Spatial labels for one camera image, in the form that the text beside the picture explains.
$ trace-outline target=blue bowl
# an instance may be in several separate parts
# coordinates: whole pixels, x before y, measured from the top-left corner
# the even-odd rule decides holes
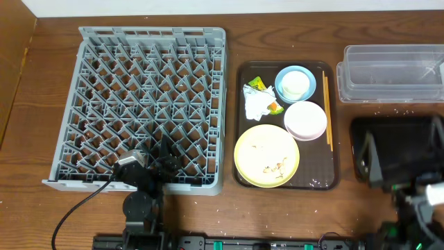
[[[306,91],[306,93],[299,100],[296,100],[296,101],[285,98],[283,90],[282,90],[282,79],[284,78],[286,73],[292,72],[292,71],[302,72],[306,76],[308,76],[308,79],[310,80],[310,86],[308,87],[308,91]],[[313,95],[314,90],[316,90],[316,79],[314,78],[313,73],[304,67],[288,66],[288,67],[284,68],[283,70],[281,70],[279,72],[279,74],[277,74],[276,79],[275,79],[275,88],[276,88],[277,95],[281,98],[281,100],[283,100],[286,103],[293,104],[297,101],[305,101]]]

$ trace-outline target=plastic grid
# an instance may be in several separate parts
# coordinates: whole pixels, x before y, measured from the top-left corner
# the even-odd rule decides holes
[[[217,194],[225,132],[225,32],[148,27],[80,31],[85,41],[50,179],[44,183],[59,190],[95,190],[109,180],[112,165],[125,151],[139,149],[154,164],[167,136],[182,163],[173,180],[179,185],[169,191]],[[111,183],[107,191],[133,189]]]

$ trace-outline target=crumpled napkin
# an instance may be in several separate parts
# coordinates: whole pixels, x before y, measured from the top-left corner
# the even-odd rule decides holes
[[[266,90],[260,91],[245,84],[243,91],[247,119],[259,121],[262,115],[268,115],[270,113],[268,106],[276,100],[273,87],[270,86]]]

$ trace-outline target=yellow bowl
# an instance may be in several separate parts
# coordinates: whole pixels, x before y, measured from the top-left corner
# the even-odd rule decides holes
[[[249,183],[261,188],[274,188],[286,183],[296,173],[299,157],[299,148],[293,137],[284,129],[268,124],[245,131],[234,148],[237,171]],[[267,165],[281,158],[286,159],[282,178],[263,172]]]

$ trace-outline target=wooden table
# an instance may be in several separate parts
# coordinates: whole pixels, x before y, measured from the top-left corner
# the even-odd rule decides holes
[[[223,190],[215,197],[167,197],[166,223],[187,235],[295,239],[319,238],[327,231],[358,236],[375,231],[383,220],[395,219],[390,196],[355,179],[348,135],[353,117],[403,116],[407,110],[414,115],[444,114],[444,106],[338,101],[339,140],[334,143],[341,150],[341,182],[337,188],[330,192],[251,190],[232,177],[238,67],[247,60],[313,59],[327,62],[335,71],[349,44],[443,43],[443,17],[444,11],[422,11],[39,19],[0,150],[0,248],[49,249],[62,216],[87,196],[41,184],[49,176],[82,41],[79,26],[224,28],[229,81]],[[121,233],[126,195],[100,194],[80,207],[60,230],[59,249],[91,249],[97,233]],[[171,213],[172,207],[178,208],[178,215]]]

